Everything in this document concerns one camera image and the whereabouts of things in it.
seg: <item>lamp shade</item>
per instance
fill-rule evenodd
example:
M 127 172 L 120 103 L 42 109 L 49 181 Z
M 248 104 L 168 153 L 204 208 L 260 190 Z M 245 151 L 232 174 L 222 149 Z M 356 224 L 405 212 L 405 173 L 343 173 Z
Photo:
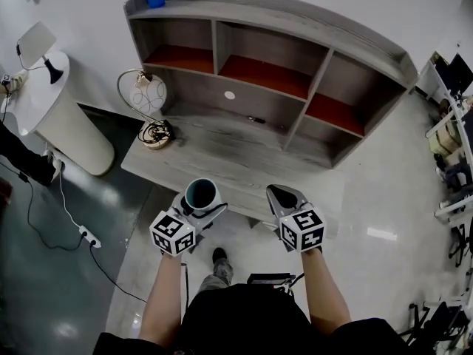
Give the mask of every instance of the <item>lamp shade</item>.
M 23 66 L 30 68 L 55 42 L 56 37 L 41 21 L 34 24 L 18 41 Z

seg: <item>black shoe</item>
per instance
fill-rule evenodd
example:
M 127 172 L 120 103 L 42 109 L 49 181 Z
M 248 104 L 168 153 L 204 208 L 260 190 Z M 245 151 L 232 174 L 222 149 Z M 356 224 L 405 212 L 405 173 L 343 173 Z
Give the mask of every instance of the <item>black shoe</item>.
M 225 252 L 225 250 L 221 247 L 217 247 L 215 250 L 214 250 L 214 254 L 212 255 L 212 262 L 215 262 L 218 261 L 218 259 L 227 259 L 227 253 Z

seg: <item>black shirt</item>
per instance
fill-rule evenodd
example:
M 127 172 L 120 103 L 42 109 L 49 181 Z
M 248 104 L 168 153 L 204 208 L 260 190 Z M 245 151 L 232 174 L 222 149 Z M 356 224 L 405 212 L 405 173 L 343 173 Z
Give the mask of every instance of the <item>black shirt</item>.
M 180 327 L 176 349 L 184 354 L 405 354 L 405 342 L 383 319 L 351 322 L 329 337 L 319 334 L 283 291 L 234 285 L 199 293 Z M 166 352 L 141 339 L 102 333 L 94 355 Z

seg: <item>table lamp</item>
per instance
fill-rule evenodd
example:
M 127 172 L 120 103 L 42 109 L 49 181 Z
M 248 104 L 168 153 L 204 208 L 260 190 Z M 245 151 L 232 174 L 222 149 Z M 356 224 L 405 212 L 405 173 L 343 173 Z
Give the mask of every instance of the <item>table lamp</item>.
M 56 37 L 40 21 L 33 25 L 19 40 L 16 45 L 16 53 L 20 57 L 21 65 L 28 70 L 40 58 L 50 71 L 51 84 L 58 81 L 64 71 L 57 70 L 50 60 L 44 56 L 56 42 Z

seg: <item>shelving rack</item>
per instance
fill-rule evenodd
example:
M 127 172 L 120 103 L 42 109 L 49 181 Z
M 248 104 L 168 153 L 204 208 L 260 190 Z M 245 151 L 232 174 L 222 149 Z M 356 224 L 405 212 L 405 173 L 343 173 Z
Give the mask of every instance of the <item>shelving rack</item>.
M 296 0 L 166 0 L 157 9 L 129 0 L 124 9 L 143 68 L 172 91 L 171 123 L 198 104 L 199 115 L 214 118 L 207 132 L 233 114 L 232 135 L 243 142 L 258 132 L 270 138 L 260 146 L 326 167 L 370 135 L 418 79 L 397 45 Z

